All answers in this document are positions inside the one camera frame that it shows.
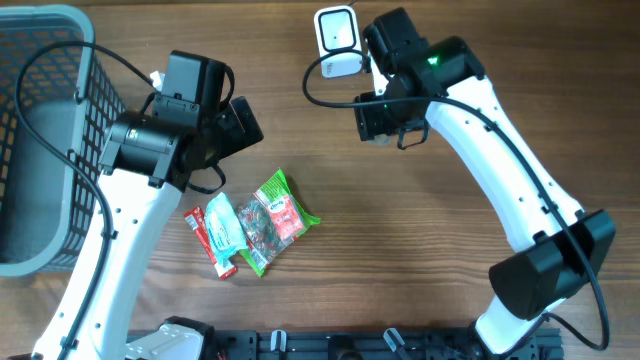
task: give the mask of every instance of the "green package edge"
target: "green package edge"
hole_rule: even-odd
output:
[[[302,218],[302,221],[305,224],[305,228],[298,235],[298,238],[304,235],[304,233],[306,233],[307,230],[309,230],[309,228],[312,225],[318,225],[322,222],[322,219],[320,219],[319,217],[307,214],[307,212],[302,208],[302,206],[300,206],[300,203],[298,203],[298,200],[296,200],[293,194],[291,194],[291,190],[289,189],[289,184],[287,184],[287,178],[284,176],[284,172],[282,171],[282,169],[278,169],[278,171],[276,171],[276,173],[273,174],[273,176],[269,180],[267,180],[267,182],[265,182],[264,184],[262,184],[262,186],[260,186],[259,190],[262,190],[262,192],[267,196],[267,198],[270,201],[275,201],[276,199],[284,195],[290,195],[294,199],[294,201],[296,202],[296,206],[298,208],[298,213],[300,214],[300,217]],[[240,255],[242,255],[242,257],[247,261],[249,266],[251,266],[253,271],[255,271],[256,274],[258,274],[258,276],[264,275],[268,266],[260,270],[260,268],[258,268],[258,266],[256,265],[255,261],[253,261],[253,259],[251,258],[250,250],[240,250]]]

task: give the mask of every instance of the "wooden surface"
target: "wooden surface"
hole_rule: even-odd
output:
[[[173,49],[227,62],[265,140],[221,163],[234,204],[278,167],[323,218],[259,279],[240,259],[220,281],[182,213],[209,200],[188,191],[151,259],[131,321],[156,327],[180,315],[219,329],[329,330],[466,326],[493,296],[487,271],[511,255],[488,200],[437,134],[405,152],[358,139],[353,112],[315,107],[300,83],[317,56],[313,14],[325,3],[85,6],[98,43],[144,72]],[[361,1],[363,28],[398,6]],[[595,353],[563,332],[569,359],[640,352],[640,4],[632,1],[404,3],[419,32],[456,34],[484,63],[507,114],[556,181],[589,211],[607,209],[618,235],[599,279],[612,343]],[[148,89],[104,60],[130,107]],[[312,79],[313,93],[351,100],[368,76]],[[211,184],[209,173],[194,181]],[[28,352],[67,274],[0,279],[0,355]],[[599,339],[590,289],[558,308]]]

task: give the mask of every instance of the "snack package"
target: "snack package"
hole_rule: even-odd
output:
[[[249,248],[244,231],[225,193],[220,193],[207,205],[205,223],[211,249],[223,266],[239,250]]]
[[[238,272],[238,268],[233,266],[230,261],[224,265],[220,264],[218,260],[216,260],[215,255],[213,255],[211,245],[209,244],[209,234],[207,233],[207,227],[204,221],[204,212],[200,206],[196,206],[193,210],[187,211],[184,214],[184,219],[187,221],[187,224],[191,226],[191,230],[196,234],[198,240],[200,240],[200,244],[202,244],[204,251],[209,255],[209,259],[211,259],[213,267],[216,269],[220,279],[224,280]]]
[[[282,169],[240,206],[237,214],[250,246],[240,254],[259,276],[287,246],[321,221],[294,199]]]

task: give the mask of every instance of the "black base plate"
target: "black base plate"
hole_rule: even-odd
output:
[[[399,331],[412,360],[467,360],[469,329],[428,329]],[[398,359],[382,338],[383,331],[371,333],[327,332],[287,333],[286,352],[271,352],[271,334],[255,331],[216,331],[220,348],[228,360],[328,360],[328,343],[333,336],[348,336],[363,360]],[[563,360],[558,329],[540,329],[509,360]]]

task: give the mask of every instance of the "basket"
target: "basket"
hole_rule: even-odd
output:
[[[13,103],[22,64],[37,49],[63,40],[95,42],[82,11],[61,5],[0,8],[0,276],[71,270],[89,229],[94,196],[21,131]],[[60,48],[43,55],[27,72],[23,90],[23,108],[35,130],[96,181],[105,129],[124,105],[93,50]]]

